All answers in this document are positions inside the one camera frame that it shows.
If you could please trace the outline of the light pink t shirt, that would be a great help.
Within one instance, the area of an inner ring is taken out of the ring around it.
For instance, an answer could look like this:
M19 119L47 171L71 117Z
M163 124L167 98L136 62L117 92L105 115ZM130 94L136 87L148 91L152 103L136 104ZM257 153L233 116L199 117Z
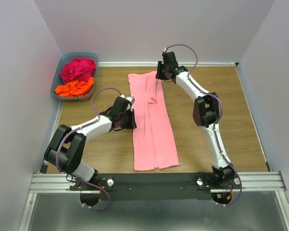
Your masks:
M128 74L136 128L132 142L134 170L150 171L179 166L175 139L166 109L162 82L156 71Z

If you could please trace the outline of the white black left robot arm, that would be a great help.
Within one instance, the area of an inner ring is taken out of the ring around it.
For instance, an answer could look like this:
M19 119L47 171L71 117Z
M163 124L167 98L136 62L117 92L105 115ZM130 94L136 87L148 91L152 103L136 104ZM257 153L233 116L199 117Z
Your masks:
M77 126L60 125L44 153L44 160L56 166L60 172L97 185L98 171L82 161L86 142L111 131L135 129L134 97L121 95L113 106L92 120Z

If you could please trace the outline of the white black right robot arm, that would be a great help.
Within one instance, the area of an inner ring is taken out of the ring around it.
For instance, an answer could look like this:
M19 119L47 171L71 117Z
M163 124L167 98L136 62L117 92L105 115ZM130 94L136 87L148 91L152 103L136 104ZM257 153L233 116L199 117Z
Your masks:
M233 180L241 188L241 178L233 167L221 138L219 121L223 116L223 105L218 95L215 92L207 91L196 82L185 66L179 66L174 52L165 49L162 59L158 62L156 78L174 82L194 102L193 120L205 133L212 156L215 182L218 185L225 185Z

